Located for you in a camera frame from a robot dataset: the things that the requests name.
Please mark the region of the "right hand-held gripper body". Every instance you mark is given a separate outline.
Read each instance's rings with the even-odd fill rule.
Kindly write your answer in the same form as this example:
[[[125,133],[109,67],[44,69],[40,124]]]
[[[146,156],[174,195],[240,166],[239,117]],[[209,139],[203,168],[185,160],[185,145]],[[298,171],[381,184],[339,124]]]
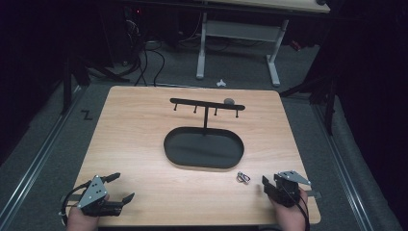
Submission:
[[[294,170],[279,171],[274,175],[275,188],[278,196],[275,201],[287,208],[292,207],[300,200],[298,184],[311,186],[310,180],[306,179]]]

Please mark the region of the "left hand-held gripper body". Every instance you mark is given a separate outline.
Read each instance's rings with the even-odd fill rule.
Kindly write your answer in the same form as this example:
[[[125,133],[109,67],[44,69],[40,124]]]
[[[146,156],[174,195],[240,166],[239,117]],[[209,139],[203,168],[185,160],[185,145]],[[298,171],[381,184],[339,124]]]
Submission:
[[[84,215],[90,217],[118,217],[124,204],[122,202],[109,202],[105,199],[108,191],[106,183],[102,183],[102,176],[95,175],[83,192],[77,207]]]

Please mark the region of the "black hook stand with tray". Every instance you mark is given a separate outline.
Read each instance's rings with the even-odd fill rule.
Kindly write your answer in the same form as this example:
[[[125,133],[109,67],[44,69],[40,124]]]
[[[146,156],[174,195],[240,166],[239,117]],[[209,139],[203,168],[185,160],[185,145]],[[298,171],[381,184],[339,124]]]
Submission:
[[[222,109],[234,111],[239,116],[239,111],[245,110],[244,105],[183,98],[170,98],[169,101],[174,104],[174,111],[178,105],[194,106],[195,110],[198,107],[204,109],[202,127],[177,127],[166,135],[164,150],[172,163],[184,167],[227,169],[241,161],[244,153],[242,139],[230,130],[210,128],[208,118],[210,109],[215,110],[215,115]]]

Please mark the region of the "person's right hand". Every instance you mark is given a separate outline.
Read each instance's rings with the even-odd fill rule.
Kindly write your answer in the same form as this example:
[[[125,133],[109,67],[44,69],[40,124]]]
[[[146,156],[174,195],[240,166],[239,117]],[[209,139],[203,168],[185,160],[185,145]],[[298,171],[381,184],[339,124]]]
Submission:
[[[309,231],[310,222],[308,215],[308,195],[299,189],[301,199],[297,205],[287,208],[270,199],[275,210],[276,221],[282,231]]]

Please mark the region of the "person's left hand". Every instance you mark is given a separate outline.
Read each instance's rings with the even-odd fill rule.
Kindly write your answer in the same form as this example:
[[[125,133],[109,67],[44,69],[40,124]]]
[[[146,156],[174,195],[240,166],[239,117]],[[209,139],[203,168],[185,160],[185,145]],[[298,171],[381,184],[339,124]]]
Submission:
[[[100,217],[90,217],[83,214],[77,207],[69,210],[65,231],[98,231]]]

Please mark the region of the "black metal stand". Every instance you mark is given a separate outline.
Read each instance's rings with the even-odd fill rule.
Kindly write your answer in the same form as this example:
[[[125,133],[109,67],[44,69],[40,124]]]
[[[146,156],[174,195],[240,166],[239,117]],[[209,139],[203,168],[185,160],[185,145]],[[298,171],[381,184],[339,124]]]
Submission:
[[[72,104],[72,78],[75,78],[79,86],[87,87],[90,84],[88,68],[91,67],[103,74],[108,79],[116,82],[126,83],[128,79],[122,78],[119,74],[115,74],[107,68],[96,64],[82,56],[70,54],[64,62],[64,99],[62,114],[66,114]]]
[[[281,97],[288,97],[298,92],[309,92],[309,103],[317,105],[323,103],[325,111],[323,114],[323,124],[326,132],[332,135],[332,120],[336,96],[336,87],[339,74],[336,69],[323,70],[317,67],[311,67],[305,80],[288,90],[279,93]]]

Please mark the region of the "dark computer tower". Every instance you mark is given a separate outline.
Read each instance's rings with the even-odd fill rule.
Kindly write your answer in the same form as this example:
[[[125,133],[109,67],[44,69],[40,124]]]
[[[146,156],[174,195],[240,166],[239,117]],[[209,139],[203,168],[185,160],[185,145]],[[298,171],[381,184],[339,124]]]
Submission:
[[[126,34],[130,42],[130,61],[135,64],[142,46],[140,8],[124,7]]]

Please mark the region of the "white-framed desk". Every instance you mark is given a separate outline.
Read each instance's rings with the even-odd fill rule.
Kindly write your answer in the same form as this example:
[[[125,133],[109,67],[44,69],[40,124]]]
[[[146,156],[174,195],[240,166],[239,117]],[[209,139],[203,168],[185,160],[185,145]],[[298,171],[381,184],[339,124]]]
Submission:
[[[200,7],[225,7],[234,13],[235,7],[244,10],[273,10],[279,13],[310,13],[311,15],[326,15],[330,8],[326,0],[198,0]],[[276,69],[277,57],[282,40],[286,34],[289,18],[284,16],[277,25],[267,25],[255,22],[234,22],[232,19],[209,19],[207,13],[201,15],[200,49],[198,53],[196,78],[202,80],[205,76],[206,40],[207,37],[226,39],[246,39],[272,42],[271,53],[266,55],[266,62],[274,87],[280,86]]]

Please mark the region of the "aluminium floor rail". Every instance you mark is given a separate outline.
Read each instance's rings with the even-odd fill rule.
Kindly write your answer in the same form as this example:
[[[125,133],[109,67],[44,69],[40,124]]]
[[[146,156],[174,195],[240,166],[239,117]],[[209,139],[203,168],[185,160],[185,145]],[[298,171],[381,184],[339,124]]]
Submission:
[[[77,86],[63,110],[63,88],[58,88],[34,117],[12,155],[0,167],[0,231],[7,231],[25,197],[47,162],[72,108],[87,87]]]
[[[360,231],[373,231],[373,226],[370,222],[365,206],[363,205],[362,198],[353,184],[351,175],[346,168],[340,149],[338,145],[336,145],[333,136],[327,132],[322,109],[320,106],[312,106],[312,111],[317,118],[319,128],[328,143],[331,156],[334,160],[335,169],[344,189],[348,204],[350,205],[352,213],[360,227]]]

